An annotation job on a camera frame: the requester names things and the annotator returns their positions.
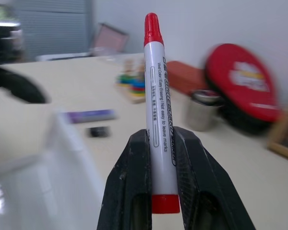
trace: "red marker end cap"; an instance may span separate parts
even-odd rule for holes
[[[153,214],[180,213],[178,195],[152,195]]]
[[[155,13],[149,13],[145,17],[144,46],[150,42],[160,42],[163,44],[163,39],[159,28],[158,16]]]

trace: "red lid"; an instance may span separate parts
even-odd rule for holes
[[[180,213],[178,195],[152,195],[152,213]]]
[[[206,63],[208,78],[242,111],[267,122],[279,118],[276,91],[268,70],[246,49],[218,46]]]
[[[163,39],[159,28],[158,16],[155,13],[149,13],[145,17],[144,46],[149,42],[160,42],[163,44]]]

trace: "black eraser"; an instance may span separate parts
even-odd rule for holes
[[[88,128],[88,135],[93,138],[106,138],[109,136],[109,128],[107,126]]]

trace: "table surface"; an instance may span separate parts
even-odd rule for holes
[[[120,58],[140,60],[142,54]],[[52,62],[5,65],[30,77],[51,97],[45,105],[24,104],[0,90],[0,162],[40,151],[55,108],[66,111],[114,109],[116,120],[77,124],[104,180],[128,138],[146,127],[145,103],[131,104],[114,87],[121,71],[117,63],[89,57]],[[188,99],[171,91],[173,123],[184,124]],[[110,126],[109,138],[88,138],[85,129]],[[229,173],[255,227],[288,230],[288,160],[266,150],[266,138],[246,137],[219,122],[208,132],[194,132]],[[183,229],[181,214],[154,215],[153,229]]]

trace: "picture frame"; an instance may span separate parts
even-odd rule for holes
[[[288,110],[272,128],[267,147],[288,158]]]

